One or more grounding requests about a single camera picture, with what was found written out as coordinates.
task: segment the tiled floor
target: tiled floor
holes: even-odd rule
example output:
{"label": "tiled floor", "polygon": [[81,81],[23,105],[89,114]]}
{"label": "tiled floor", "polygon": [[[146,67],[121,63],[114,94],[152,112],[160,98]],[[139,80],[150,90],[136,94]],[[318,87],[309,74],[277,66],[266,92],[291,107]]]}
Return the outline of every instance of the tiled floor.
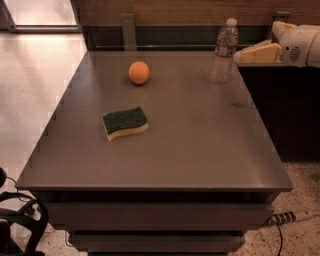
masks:
{"label": "tiled floor", "polygon": [[[17,179],[56,104],[80,63],[81,35],[11,35],[0,33],[0,166]],[[320,214],[320,160],[284,163],[294,189],[274,202],[276,212],[308,210]],[[13,191],[8,181],[0,190]],[[18,208],[19,202],[6,204]],[[320,255],[320,217],[281,226],[281,255]],[[23,234],[16,232],[23,242]],[[246,244],[232,256],[277,255],[276,227],[245,235]],[[66,245],[65,233],[48,228],[39,245],[47,256],[86,255]]]}

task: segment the wall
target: wall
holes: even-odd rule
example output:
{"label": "wall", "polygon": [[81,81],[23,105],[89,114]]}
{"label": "wall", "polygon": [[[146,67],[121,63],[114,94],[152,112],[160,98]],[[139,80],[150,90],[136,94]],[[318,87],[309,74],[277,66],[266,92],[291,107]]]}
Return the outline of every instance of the wall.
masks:
{"label": "wall", "polygon": [[133,13],[137,26],[221,26],[235,17],[240,26],[266,26],[276,11],[291,12],[290,23],[320,25],[319,0],[76,0],[83,26],[119,26]]}

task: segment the drawer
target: drawer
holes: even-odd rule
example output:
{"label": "drawer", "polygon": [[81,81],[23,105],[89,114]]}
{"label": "drawer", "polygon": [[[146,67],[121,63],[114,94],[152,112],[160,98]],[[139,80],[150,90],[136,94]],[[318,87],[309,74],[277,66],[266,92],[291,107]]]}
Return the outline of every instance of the drawer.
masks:
{"label": "drawer", "polygon": [[48,203],[49,222],[72,230],[237,230],[258,229],[271,205],[196,203]]}
{"label": "drawer", "polygon": [[244,238],[236,232],[74,232],[69,242],[89,253],[203,254],[236,251]]}

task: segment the yellow sponge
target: yellow sponge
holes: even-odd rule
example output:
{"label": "yellow sponge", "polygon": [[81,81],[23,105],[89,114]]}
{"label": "yellow sponge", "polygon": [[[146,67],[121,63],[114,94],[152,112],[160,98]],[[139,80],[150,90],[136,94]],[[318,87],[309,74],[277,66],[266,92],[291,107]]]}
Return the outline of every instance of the yellow sponge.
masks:
{"label": "yellow sponge", "polygon": [[109,141],[120,136],[142,133],[149,128],[141,107],[109,113],[103,117],[103,123]]}

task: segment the window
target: window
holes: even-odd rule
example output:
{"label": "window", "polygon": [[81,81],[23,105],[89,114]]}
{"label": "window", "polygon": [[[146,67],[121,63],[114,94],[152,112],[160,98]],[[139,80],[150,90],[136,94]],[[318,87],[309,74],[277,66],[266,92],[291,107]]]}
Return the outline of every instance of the window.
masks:
{"label": "window", "polygon": [[2,0],[10,27],[15,29],[78,29],[70,0]]}

